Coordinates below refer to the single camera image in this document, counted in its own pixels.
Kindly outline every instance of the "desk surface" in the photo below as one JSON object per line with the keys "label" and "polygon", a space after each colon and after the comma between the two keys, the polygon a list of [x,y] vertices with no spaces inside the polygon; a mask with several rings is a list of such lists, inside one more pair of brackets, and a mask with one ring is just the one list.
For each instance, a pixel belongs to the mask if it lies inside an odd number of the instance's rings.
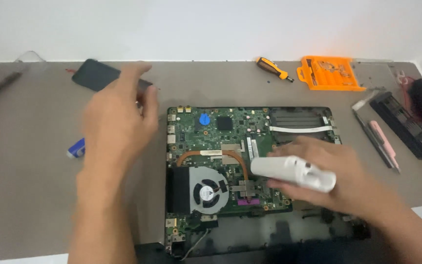
{"label": "desk surface", "polygon": [[[45,69],[34,64],[0,94],[0,259],[67,252],[76,199],[74,179],[82,160],[71,160],[65,153],[82,137],[81,113],[93,94],[74,84],[65,70],[80,64],[48,63]],[[278,65],[296,77],[301,63]],[[13,67],[0,63],[0,79]],[[420,77],[412,63],[355,67],[360,83],[384,86],[397,98],[399,88],[390,71],[401,69],[408,76]],[[366,120],[377,120],[383,128],[402,174],[387,169],[352,115],[350,105],[365,93],[311,91],[303,82],[281,81],[252,62],[155,62],[144,79],[160,88],[161,116],[177,105],[330,107],[343,144],[352,146],[366,168],[397,189],[411,207],[422,206],[422,161],[366,106],[360,114]],[[162,240],[165,135],[166,124],[161,119],[159,133],[128,175],[125,198],[136,243]]]}

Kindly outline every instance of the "black phone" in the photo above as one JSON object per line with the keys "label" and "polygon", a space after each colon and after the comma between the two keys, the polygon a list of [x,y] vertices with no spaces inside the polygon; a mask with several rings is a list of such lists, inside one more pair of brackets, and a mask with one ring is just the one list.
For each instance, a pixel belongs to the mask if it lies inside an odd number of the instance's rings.
{"label": "black phone", "polygon": [[[93,59],[87,59],[71,78],[80,86],[87,87],[92,91],[100,91],[109,83],[118,79],[120,70]],[[138,91],[145,91],[152,83],[139,79]]]}

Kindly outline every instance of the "left hand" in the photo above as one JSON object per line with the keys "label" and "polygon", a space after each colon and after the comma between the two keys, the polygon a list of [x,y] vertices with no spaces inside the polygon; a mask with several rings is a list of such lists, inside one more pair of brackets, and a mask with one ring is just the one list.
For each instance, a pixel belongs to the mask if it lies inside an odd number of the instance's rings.
{"label": "left hand", "polygon": [[[122,67],[120,77],[94,94],[84,111],[86,144],[81,185],[119,187],[132,162],[151,141],[158,129],[157,89],[148,87],[138,94],[140,76],[151,65],[136,62]],[[137,108],[136,101],[143,105]]]}

